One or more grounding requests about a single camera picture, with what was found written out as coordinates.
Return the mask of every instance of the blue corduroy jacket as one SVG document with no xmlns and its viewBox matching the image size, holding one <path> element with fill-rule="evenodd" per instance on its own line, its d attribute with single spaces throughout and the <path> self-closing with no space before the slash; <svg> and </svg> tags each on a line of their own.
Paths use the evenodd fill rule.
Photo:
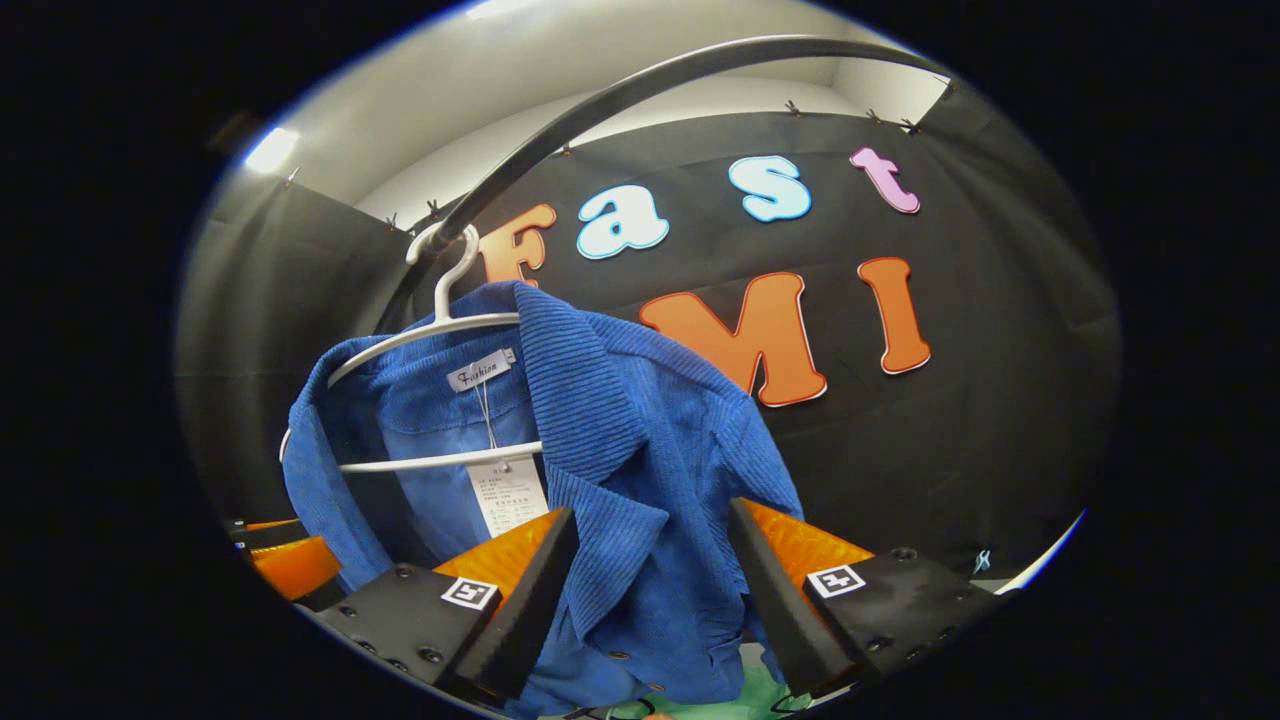
<svg viewBox="0 0 1280 720">
<path fill-rule="evenodd" d="M 358 589 L 403 560 L 384 544 L 390 525 L 442 562 L 489 539 L 463 468 L 397 473 L 410 514 L 371 523 L 376 497 L 357 503 L 351 488 L 375 480 L 338 465 L 489 447 L 476 395 L 454 392 L 445 374 L 511 348 L 511 370 L 486 382 L 498 445 L 543 442 L 548 505 L 575 510 L 580 548 L 529 684 L 503 712 L 536 717 L 653 692 L 678 703 L 736 698 L 742 629 L 764 638 L 728 543 L 728 501 L 803 518 L 755 401 L 677 342 L 522 282 L 484 284 L 451 309 L 517 311 L 520 324 L 411 342 L 328 388 L 337 366 L 384 337 L 349 340 L 320 359 L 291 410 L 289 498 L 342 562 L 343 584 Z M 778 678 L 768 650 L 765 661 Z"/>
</svg>

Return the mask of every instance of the clothing label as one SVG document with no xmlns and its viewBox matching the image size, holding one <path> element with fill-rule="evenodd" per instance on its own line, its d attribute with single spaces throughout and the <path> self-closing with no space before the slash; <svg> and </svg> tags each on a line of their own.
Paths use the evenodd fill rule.
<svg viewBox="0 0 1280 720">
<path fill-rule="evenodd" d="M 512 457 L 506 465 L 506 473 L 502 470 L 502 460 L 467 465 L 467 475 L 471 475 L 471 487 L 480 501 L 480 512 L 490 538 L 548 512 L 534 456 Z"/>
<path fill-rule="evenodd" d="M 453 388 L 453 392 L 466 392 L 492 377 L 506 373 L 515 361 L 516 354 L 509 347 L 495 350 L 475 363 L 449 373 L 449 387 Z"/>
</svg>

